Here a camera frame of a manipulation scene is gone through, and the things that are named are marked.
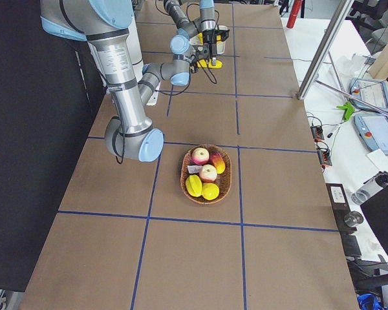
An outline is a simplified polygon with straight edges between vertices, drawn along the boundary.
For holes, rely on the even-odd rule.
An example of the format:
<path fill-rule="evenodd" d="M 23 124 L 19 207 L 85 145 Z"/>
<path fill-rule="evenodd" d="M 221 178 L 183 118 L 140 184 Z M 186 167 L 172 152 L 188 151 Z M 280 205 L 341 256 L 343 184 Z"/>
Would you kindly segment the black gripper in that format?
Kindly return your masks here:
<path fill-rule="evenodd" d="M 217 43 L 210 43 L 210 52 L 207 46 L 204 45 L 192 45 L 191 51 L 191 64 L 203 64 L 207 65 L 209 59 L 212 64 L 217 63 Z"/>
<path fill-rule="evenodd" d="M 208 29 L 202 32 L 202 40 L 204 44 L 216 44 L 217 43 L 217 31 L 216 29 Z"/>

